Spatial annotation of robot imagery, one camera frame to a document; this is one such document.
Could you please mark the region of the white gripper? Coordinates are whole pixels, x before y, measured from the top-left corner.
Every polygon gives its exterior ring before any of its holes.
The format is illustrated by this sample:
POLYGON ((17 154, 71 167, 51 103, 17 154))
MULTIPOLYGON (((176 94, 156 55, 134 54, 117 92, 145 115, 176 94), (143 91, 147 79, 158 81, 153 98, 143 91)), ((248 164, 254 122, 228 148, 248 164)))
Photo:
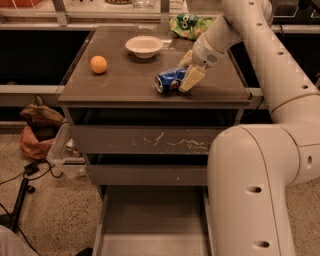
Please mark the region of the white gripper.
POLYGON ((201 66, 215 66, 224 57, 223 43, 219 37, 203 33, 181 59, 178 66, 188 67, 179 91, 188 92, 205 77, 205 68, 201 66))

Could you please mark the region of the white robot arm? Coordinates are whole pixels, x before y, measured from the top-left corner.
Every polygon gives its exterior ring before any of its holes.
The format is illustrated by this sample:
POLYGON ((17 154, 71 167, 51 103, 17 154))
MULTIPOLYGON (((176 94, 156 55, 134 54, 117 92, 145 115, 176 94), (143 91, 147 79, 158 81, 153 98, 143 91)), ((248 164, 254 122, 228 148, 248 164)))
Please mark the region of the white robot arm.
POLYGON ((244 43, 272 118, 213 141, 207 186, 214 256, 295 256, 285 189, 320 174, 320 93, 271 30, 269 0, 222 0, 183 62, 212 66, 244 43))

